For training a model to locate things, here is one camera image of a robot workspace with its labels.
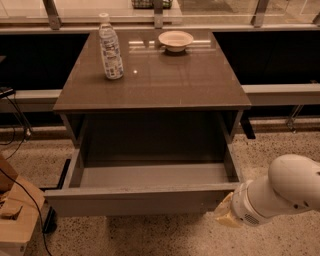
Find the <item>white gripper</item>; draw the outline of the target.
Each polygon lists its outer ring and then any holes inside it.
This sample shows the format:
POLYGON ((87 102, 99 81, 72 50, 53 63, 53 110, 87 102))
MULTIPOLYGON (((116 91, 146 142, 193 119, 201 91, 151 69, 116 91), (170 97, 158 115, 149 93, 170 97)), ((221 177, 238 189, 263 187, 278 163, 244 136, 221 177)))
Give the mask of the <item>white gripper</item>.
POLYGON ((249 200, 248 188, 252 180, 242 183, 234 193, 230 192, 213 212, 215 220, 226 227, 241 228, 242 224, 257 227, 269 222, 259 214, 249 200))

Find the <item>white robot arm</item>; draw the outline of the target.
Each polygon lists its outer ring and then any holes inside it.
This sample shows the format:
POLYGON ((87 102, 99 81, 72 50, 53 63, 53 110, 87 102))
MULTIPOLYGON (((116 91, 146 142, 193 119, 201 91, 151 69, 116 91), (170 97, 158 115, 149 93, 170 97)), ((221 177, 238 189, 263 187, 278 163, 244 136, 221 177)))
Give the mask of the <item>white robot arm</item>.
POLYGON ((257 227, 279 215, 320 211, 320 163, 287 154, 277 157, 265 176, 241 183, 214 211, 224 226, 257 227))

